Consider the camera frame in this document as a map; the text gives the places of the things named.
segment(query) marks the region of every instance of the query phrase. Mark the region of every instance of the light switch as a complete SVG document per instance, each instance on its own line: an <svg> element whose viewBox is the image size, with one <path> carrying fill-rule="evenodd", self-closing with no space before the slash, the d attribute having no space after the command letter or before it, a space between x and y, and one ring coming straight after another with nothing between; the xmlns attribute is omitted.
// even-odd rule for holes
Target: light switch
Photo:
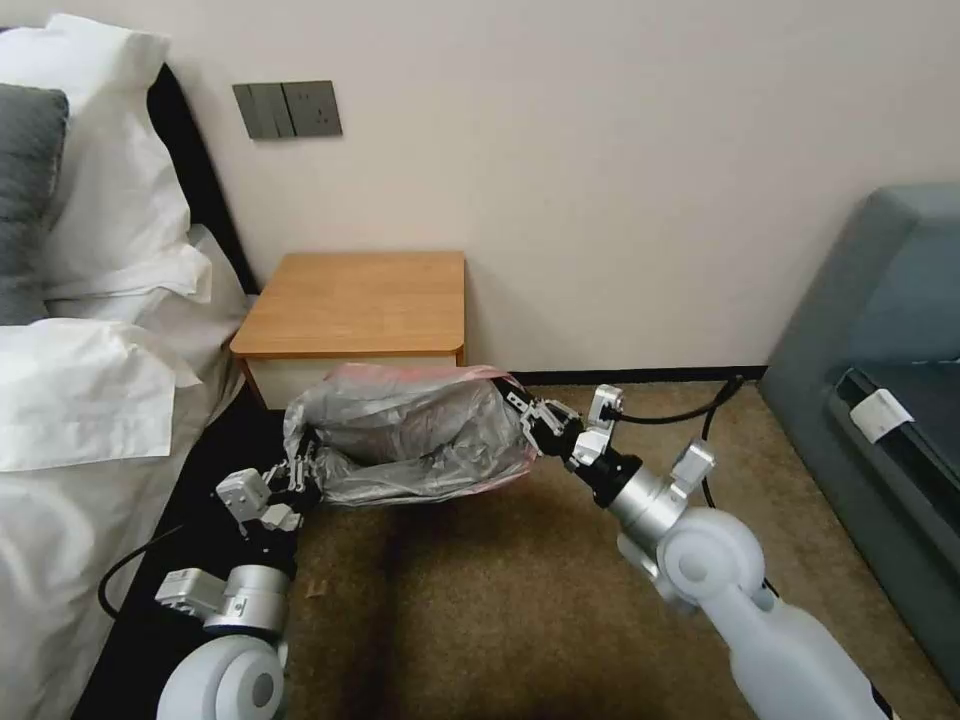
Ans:
<svg viewBox="0 0 960 720"><path fill-rule="evenodd" d="M247 135L254 140L294 136L290 111L280 83L234 85L233 94L243 116Z"/></svg>
<svg viewBox="0 0 960 720"><path fill-rule="evenodd" d="M343 135L329 80L234 85L233 94L254 140Z"/></svg>

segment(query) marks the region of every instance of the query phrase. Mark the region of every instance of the silver metal cylinder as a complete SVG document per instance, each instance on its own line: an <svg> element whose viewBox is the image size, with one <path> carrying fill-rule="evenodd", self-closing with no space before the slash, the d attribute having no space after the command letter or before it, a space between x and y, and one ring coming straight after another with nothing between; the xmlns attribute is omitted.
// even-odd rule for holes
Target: silver metal cylinder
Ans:
<svg viewBox="0 0 960 720"><path fill-rule="evenodd" d="M279 635L287 619L290 579L264 565L240 565L230 571L220 612L205 628L250 628Z"/></svg>
<svg viewBox="0 0 960 720"><path fill-rule="evenodd" d="M624 535L652 551L686 507L682 493L674 492L672 486L641 467L610 503L609 510L620 520Z"/></svg>

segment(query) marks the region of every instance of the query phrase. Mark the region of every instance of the carpet floor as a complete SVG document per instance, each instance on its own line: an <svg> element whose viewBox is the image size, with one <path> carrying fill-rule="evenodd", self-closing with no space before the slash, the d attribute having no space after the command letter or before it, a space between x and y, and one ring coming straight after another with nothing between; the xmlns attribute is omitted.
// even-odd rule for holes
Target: carpet floor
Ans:
<svg viewBox="0 0 960 720"><path fill-rule="evenodd" d="M626 410L670 414L717 388L627 386ZM537 392L581 412L592 397ZM662 472L698 432L696 420L621 424L615 444ZM960 717L756 388L718 413L711 444L714 498L756 533L784 599L835 634L904 720ZM473 498L319 509L291 591L290 717L753 717L707 620L666 608L616 535L552 459Z"/></svg>

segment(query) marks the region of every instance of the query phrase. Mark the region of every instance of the gray sofa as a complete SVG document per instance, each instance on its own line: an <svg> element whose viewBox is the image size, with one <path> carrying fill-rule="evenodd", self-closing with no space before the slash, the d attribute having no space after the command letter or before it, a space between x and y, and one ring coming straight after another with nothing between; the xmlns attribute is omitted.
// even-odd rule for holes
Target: gray sofa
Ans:
<svg viewBox="0 0 960 720"><path fill-rule="evenodd" d="M960 184L857 209L761 392L914 636L960 698ZM906 423L871 444L850 410L885 387Z"/></svg>

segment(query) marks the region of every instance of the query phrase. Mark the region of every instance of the black baseboard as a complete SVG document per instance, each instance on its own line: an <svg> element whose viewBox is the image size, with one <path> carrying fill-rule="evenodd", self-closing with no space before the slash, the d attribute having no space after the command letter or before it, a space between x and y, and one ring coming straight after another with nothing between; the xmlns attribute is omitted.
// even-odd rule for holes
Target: black baseboard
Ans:
<svg viewBox="0 0 960 720"><path fill-rule="evenodd" d="M637 370L534 370L512 375L521 385L623 385L642 382L697 382L727 380L741 375L759 380L766 365L727 365L700 368L643 368Z"/></svg>

